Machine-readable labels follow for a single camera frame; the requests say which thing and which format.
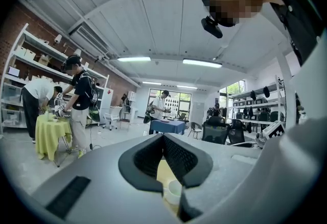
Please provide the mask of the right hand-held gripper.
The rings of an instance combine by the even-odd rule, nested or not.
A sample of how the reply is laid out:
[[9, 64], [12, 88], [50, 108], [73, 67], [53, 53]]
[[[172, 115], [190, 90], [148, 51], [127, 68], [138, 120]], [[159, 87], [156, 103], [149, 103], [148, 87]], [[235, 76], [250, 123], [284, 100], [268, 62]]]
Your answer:
[[284, 132], [283, 122], [276, 120], [273, 124], [264, 128], [262, 132], [256, 134], [255, 142], [259, 148], [263, 148], [268, 139], [280, 137]]

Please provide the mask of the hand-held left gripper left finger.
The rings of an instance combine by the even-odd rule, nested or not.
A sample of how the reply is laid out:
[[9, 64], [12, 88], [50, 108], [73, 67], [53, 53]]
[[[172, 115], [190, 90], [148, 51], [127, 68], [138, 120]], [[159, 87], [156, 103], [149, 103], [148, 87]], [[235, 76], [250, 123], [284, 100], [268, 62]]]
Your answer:
[[76, 176], [90, 183], [68, 212], [69, 224], [181, 224], [156, 192], [137, 190], [119, 171], [123, 152], [149, 136], [97, 148], [42, 183], [32, 197], [46, 207]]

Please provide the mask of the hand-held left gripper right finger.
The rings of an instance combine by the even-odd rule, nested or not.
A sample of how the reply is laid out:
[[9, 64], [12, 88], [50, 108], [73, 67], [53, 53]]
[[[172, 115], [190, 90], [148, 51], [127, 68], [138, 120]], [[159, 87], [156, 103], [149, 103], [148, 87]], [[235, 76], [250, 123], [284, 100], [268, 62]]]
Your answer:
[[178, 217], [186, 222], [227, 199], [255, 165], [253, 148], [163, 135], [163, 156], [183, 186]]

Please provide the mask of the white mug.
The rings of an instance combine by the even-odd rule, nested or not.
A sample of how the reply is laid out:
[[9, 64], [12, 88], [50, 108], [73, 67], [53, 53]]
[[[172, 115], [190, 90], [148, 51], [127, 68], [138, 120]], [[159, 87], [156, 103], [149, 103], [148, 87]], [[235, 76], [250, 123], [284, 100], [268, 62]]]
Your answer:
[[182, 193], [182, 185], [178, 180], [173, 180], [168, 184], [168, 187], [165, 189], [165, 198], [168, 203], [172, 205], [178, 205]]

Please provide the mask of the grey metal shelving unit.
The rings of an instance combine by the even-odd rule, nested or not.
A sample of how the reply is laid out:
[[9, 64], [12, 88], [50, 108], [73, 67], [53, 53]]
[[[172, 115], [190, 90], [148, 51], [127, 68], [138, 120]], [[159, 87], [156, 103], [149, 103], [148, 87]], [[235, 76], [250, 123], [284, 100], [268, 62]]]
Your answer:
[[240, 120], [259, 132], [279, 120], [286, 124], [286, 91], [282, 79], [270, 85], [226, 96], [226, 121]]

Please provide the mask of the black mesh office chair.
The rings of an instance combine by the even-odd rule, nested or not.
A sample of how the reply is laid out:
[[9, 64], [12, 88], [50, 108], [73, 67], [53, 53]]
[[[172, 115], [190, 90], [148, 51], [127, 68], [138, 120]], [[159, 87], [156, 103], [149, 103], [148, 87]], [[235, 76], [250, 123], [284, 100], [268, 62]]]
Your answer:
[[251, 148], [254, 146], [254, 143], [252, 143], [251, 141], [245, 141], [243, 126], [244, 125], [240, 120], [231, 120], [228, 132], [230, 145]]
[[228, 137], [230, 125], [223, 117], [212, 116], [203, 124], [202, 141], [224, 145]]

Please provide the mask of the round wooden table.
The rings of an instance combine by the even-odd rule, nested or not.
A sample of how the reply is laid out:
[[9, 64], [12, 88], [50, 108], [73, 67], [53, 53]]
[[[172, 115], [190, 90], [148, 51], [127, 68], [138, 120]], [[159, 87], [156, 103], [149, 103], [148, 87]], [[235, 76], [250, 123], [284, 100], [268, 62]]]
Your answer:
[[177, 180], [172, 170], [170, 169], [168, 163], [166, 162], [166, 160], [161, 160], [159, 163], [158, 170], [157, 170], [157, 180], [161, 182], [163, 185], [162, 199], [165, 206], [176, 216], [179, 210], [179, 204], [172, 205], [168, 203], [168, 201], [165, 198], [165, 189], [168, 187], [168, 184], [173, 180]]

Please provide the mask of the table with blue cloth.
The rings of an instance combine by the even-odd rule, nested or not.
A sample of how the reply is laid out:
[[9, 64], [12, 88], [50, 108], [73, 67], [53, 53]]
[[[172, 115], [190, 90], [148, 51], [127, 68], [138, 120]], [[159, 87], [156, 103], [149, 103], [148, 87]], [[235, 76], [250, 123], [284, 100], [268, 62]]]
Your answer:
[[180, 120], [168, 120], [168, 122], [163, 122], [159, 119], [150, 122], [149, 134], [154, 134], [155, 132], [161, 133], [175, 133], [183, 135], [186, 129], [184, 121]]

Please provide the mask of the white office chair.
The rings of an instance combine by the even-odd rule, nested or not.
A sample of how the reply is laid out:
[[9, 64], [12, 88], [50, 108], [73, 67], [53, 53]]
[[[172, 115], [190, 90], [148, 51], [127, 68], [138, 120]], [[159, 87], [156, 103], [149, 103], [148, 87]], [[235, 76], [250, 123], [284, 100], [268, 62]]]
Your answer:
[[103, 118], [105, 120], [105, 124], [102, 128], [118, 129], [118, 122], [120, 121], [120, 112], [122, 110], [121, 106], [110, 107], [109, 113], [104, 113]]

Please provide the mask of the table with yellow-green cloth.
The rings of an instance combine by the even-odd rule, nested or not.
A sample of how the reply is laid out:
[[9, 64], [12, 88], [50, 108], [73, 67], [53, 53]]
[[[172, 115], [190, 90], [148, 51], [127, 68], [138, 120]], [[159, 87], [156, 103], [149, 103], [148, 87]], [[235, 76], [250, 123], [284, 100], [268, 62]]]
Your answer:
[[56, 119], [53, 114], [39, 115], [36, 122], [36, 154], [48, 158], [57, 167], [71, 153], [72, 132], [68, 118]]

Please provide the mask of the white shelving unit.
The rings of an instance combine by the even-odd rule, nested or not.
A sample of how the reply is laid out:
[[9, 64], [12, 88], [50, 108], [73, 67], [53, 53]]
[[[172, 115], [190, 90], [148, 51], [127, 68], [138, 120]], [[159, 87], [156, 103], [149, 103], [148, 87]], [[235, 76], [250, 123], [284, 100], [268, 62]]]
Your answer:
[[[69, 76], [68, 74], [62, 73], [55, 69], [52, 69], [46, 65], [38, 63], [37, 61], [35, 61], [34, 59], [31, 59], [28, 56], [25, 56], [25, 55], [22, 55], [22, 54], [16, 52], [17, 48], [20, 48], [22, 46], [22, 44], [26, 42], [30, 46], [43, 52], [45, 55], [49, 55], [50, 57], [55, 58], [61, 62], [65, 61], [67, 59], [67, 56], [64, 53], [56, 50], [49, 44], [46, 44], [44, 41], [42, 41], [41, 39], [34, 36], [32, 33], [28, 32], [27, 31], [28, 25], [29, 24], [26, 23], [25, 26], [22, 28], [22, 30], [19, 32], [19, 34], [18, 34], [17, 38], [15, 39], [15, 42], [11, 48], [11, 51], [8, 55], [8, 58], [7, 58], [7, 61], [5, 64], [5, 68], [4, 68], [4, 72], [3, 72], [3, 76], [2, 76], [2, 80], [0, 82], [0, 105], [3, 103], [2, 102], [2, 99], [3, 99], [2, 93], [3, 93], [3, 84], [4, 84], [5, 79], [16, 81], [21, 84], [26, 84], [28, 82], [28, 81], [21, 79], [19, 76], [16, 77], [15, 75], [11, 75], [8, 73], [9, 66], [10, 66], [9, 64], [10, 64], [12, 58], [14, 58], [13, 64], [15, 64], [16, 60], [19, 60], [25, 64], [28, 64], [30, 67], [36, 67], [40, 70], [50, 73], [53, 76], [61, 77], [62, 79], [65, 79], [65, 80], [72, 80], [72, 76]], [[93, 78], [106, 79], [104, 86], [107, 85], [108, 80], [109, 80], [109, 74], [106, 77], [106, 76], [92, 70], [91, 67], [89, 67], [89, 63], [87, 63], [87, 62], [85, 62], [85, 65], [82, 64], [82, 67], [85, 69], [85, 71], [88, 71], [89, 74]], [[98, 90], [100, 90], [99, 96], [101, 97], [102, 90], [104, 89], [104, 87], [101, 87], [101, 86], [96, 86], [96, 87], [98, 88]]]

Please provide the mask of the ceiling air duct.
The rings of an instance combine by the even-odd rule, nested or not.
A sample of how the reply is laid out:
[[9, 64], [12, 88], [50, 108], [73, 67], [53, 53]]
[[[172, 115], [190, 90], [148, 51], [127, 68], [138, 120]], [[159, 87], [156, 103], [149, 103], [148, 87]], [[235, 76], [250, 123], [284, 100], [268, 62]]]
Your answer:
[[93, 57], [102, 56], [110, 59], [107, 44], [85, 22], [75, 27], [69, 32], [69, 35], [73, 41]]

